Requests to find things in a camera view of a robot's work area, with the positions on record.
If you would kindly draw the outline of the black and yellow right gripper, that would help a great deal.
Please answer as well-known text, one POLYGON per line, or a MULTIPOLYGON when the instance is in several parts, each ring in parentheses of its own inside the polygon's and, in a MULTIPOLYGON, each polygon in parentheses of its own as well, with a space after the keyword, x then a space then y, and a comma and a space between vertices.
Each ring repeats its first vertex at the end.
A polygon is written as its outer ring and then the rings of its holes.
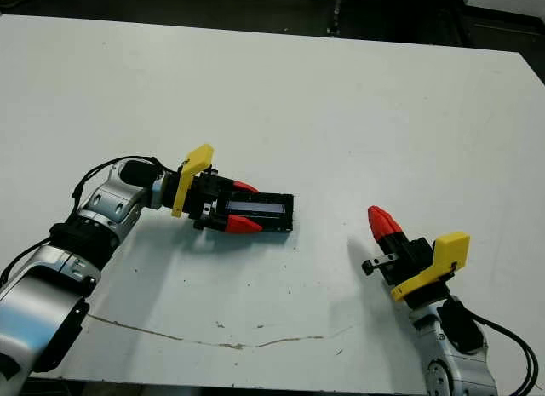
POLYGON ((380 271, 391 297, 408 305, 427 305, 450 295, 446 282, 467 263, 468 234, 446 234, 431 244, 425 238, 409 240, 392 216, 376 205, 368 208, 368 220, 383 255, 363 262, 366 275, 380 271))

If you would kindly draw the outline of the black and yellow left gripper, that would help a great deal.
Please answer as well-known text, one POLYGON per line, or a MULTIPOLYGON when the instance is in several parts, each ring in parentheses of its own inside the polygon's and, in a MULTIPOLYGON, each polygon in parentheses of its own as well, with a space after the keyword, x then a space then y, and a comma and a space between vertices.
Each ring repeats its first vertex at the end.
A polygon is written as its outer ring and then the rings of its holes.
MULTIPOLYGON (((241 215, 217 215, 212 209, 213 196, 209 192, 210 174, 199 177, 198 174, 211 168, 214 148, 203 144, 189 152, 182 161, 175 182, 174 200, 171 215, 180 218, 187 213, 194 219, 198 229, 210 228, 233 234, 251 234, 263 231, 263 226, 241 215)), ((216 178, 218 192, 258 193, 259 190, 242 181, 216 178)))

